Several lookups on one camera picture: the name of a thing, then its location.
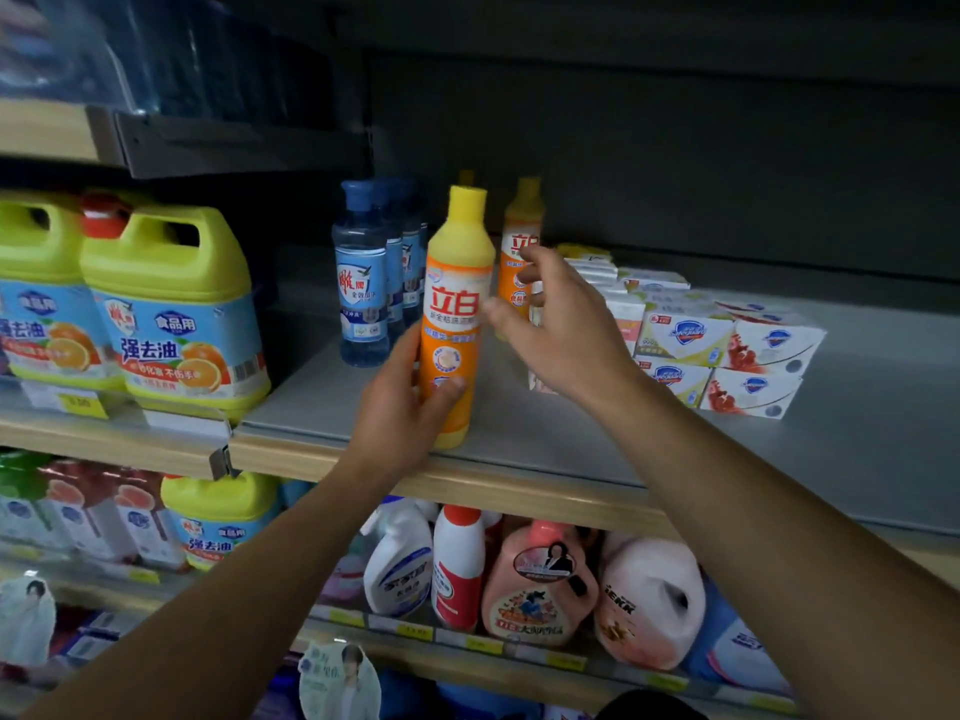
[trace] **right hand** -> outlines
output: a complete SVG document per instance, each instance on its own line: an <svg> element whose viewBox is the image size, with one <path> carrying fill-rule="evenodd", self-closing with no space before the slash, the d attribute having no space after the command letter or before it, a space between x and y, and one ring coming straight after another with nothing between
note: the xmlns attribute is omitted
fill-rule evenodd
<svg viewBox="0 0 960 720"><path fill-rule="evenodd" d="M591 411L637 382L643 372L631 358L603 295L556 250L535 244L524 247L520 255L531 265L518 279L543 281L543 293L531 298L532 304L543 307L542 326L534 326L497 297L485 301L483 309L530 370L551 389Z"/></svg>

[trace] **blue dish soap bottle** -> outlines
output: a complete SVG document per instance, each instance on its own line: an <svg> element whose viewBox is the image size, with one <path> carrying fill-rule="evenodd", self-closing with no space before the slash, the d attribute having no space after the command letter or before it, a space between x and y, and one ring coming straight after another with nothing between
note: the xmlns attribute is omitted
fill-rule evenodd
<svg viewBox="0 0 960 720"><path fill-rule="evenodd" d="M387 331L392 347L406 326L403 324L403 238L391 189L389 179L373 180L373 211L387 230Z"/></svg>
<svg viewBox="0 0 960 720"><path fill-rule="evenodd" d="M421 225L424 218L417 198L417 180L396 176L390 180L392 206L400 219L403 245L403 324L413 326L424 314L421 303L421 266L426 263Z"/></svg>
<svg viewBox="0 0 960 720"><path fill-rule="evenodd" d="M390 355L387 230L374 209L374 182L344 181L346 211L333 224L340 294L340 355L353 367L378 367Z"/></svg>

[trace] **yellow jug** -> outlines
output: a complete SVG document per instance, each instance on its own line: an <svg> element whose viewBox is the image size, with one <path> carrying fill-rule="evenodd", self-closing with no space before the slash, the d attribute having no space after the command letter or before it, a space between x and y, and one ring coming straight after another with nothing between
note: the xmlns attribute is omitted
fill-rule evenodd
<svg viewBox="0 0 960 720"><path fill-rule="evenodd" d="M196 228L198 244L174 241L170 223ZM247 260L218 210L136 209L120 237L88 239L79 266L144 406L213 407L236 423L270 392Z"/></svg>
<svg viewBox="0 0 960 720"><path fill-rule="evenodd" d="M20 378L122 390L111 339L81 275L83 244L72 197L0 192L0 345Z"/></svg>
<svg viewBox="0 0 960 720"><path fill-rule="evenodd" d="M220 480L165 475L160 497L175 514L186 560L208 571L280 514L277 489L276 478L257 472Z"/></svg>

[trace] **orange label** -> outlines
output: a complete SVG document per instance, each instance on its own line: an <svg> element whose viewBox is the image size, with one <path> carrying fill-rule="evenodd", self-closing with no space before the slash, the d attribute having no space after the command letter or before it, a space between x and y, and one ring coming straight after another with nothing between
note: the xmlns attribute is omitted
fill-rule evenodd
<svg viewBox="0 0 960 720"><path fill-rule="evenodd" d="M443 424L457 432L471 420L480 358L480 303L490 293L494 268L445 265L427 255L420 334L419 387L426 399L444 381L461 376L468 388Z"/></svg>
<svg viewBox="0 0 960 720"><path fill-rule="evenodd" d="M527 265L521 257L521 248L540 242L540 228L539 222L521 219L507 219L503 225L496 294L516 308L524 319L530 314L530 286L517 279L517 274Z"/></svg>

